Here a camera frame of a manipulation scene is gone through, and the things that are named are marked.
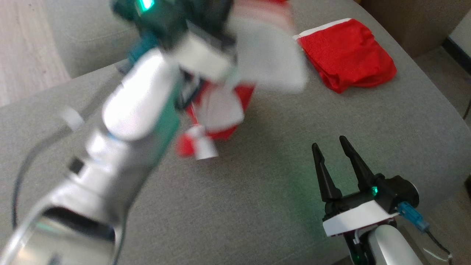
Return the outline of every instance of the gray upholstery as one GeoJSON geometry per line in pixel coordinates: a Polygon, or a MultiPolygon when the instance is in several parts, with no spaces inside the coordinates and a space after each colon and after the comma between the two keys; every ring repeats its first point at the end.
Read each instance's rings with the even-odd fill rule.
{"type": "MultiPolygon", "coordinates": [[[[341,95],[310,71],[300,95],[256,91],[245,121],[218,144],[220,157],[176,156],[172,144],[129,215],[120,264],[331,264],[347,255],[327,238],[310,146],[317,142],[344,194],[356,183],[339,135],[373,172],[412,181],[425,211],[471,172],[471,132],[458,113],[386,31],[352,0],[293,0],[300,31],[352,17],[369,27],[398,74],[374,89],[341,95]]],[[[10,235],[9,196],[28,150],[63,126],[64,104],[82,109],[98,88],[111,90],[114,66],[0,109],[0,243],[10,235]]],[[[183,118],[182,129],[189,122],[183,118]]],[[[66,172],[90,123],[40,155],[26,176],[19,217],[66,172]]]]}
{"type": "Polygon", "coordinates": [[[126,58],[137,30],[114,16],[110,0],[45,0],[59,55],[71,78],[126,58]]]}

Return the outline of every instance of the red cloth bag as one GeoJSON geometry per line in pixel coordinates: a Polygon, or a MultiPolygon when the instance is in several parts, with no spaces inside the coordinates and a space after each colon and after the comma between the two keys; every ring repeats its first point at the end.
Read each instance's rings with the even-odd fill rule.
{"type": "Polygon", "coordinates": [[[339,94],[350,86],[377,86],[397,72],[371,31],[355,19],[302,35],[298,42],[308,59],[324,84],[339,94]]]}

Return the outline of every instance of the brown box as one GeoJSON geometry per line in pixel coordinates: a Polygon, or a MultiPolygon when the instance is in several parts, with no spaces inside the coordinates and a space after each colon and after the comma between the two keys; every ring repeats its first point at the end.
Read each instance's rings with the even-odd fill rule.
{"type": "Polygon", "coordinates": [[[411,56],[438,47],[471,8],[470,0],[362,0],[411,56]]]}

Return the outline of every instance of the blue cable plug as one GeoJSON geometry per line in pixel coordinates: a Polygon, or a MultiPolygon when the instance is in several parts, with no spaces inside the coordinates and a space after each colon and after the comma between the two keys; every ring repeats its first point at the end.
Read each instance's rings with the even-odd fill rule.
{"type": "Polygon", "coordinates": [[[430,224],[424,221],[422,215],[408,202],[404,201],[399,203],[398,212],[399,215],[413,223],[421,233],[425,233],[429,230],[430,224]]]}

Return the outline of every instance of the wooden floor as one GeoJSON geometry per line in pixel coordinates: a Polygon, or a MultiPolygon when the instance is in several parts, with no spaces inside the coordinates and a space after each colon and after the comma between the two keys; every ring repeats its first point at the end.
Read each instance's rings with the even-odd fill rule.
{"type": "MultiPolygon", "coordinates": [[[[0,36],[0,107],[70,80],[54,46],[42,0],[0,0],[0,36]]],[[[469,75],[442,49],[415,61],[462,114],[471,97],[469,75]]],[[[425,218],[437,239],[452,251],[454,264],[471,264],[471,202],[465,189],[425,213],[425,218]]],[[[446,256],[413,226],[405,229],[419,249],[446,256]]],[[[445,264],[424,255],[431,265],[445,264]]]]}
{"type": "Polygon", "coordinates": [[[0,107],[70,80],[42,0],[0,0],[0,107]]]}

